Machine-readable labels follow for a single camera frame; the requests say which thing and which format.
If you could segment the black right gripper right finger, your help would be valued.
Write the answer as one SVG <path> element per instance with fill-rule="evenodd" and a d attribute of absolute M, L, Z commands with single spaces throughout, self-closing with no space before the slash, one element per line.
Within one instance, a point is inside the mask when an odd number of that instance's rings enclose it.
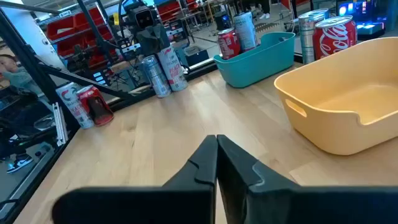
<path fill-rule="evenodd" d="M 228 223 L 397 223 L 397 187 L 304 187 L 218 135 L 217 178 Z"/>

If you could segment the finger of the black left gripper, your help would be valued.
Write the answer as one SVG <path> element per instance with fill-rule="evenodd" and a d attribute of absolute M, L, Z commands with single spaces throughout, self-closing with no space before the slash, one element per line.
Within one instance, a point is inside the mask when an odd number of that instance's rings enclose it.
<path fill-rule="evenodd" d="M 152 54 L 154 51 L 154 39 L 152 38 L 152 31 L 152 27 L 147 27 L 136 34 L 136 39 L 141 45 L 141 52 L 145 56 Z"/>
<path fill-rule="evenodd" d="M 153 28 L 153 36 L 155 37 L 155 53 L 170 46 L 167 30 L 162 24 L 157 24 Z"/>

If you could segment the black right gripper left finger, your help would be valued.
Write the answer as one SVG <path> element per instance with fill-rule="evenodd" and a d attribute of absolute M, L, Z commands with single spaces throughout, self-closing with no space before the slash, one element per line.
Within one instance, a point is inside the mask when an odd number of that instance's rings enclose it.
<path fill-rule="evenodd" d="M 54 223 L 214 223 L 217 139 L 208 135 L 164 185 L 83 187 L 59 197 Z"/>

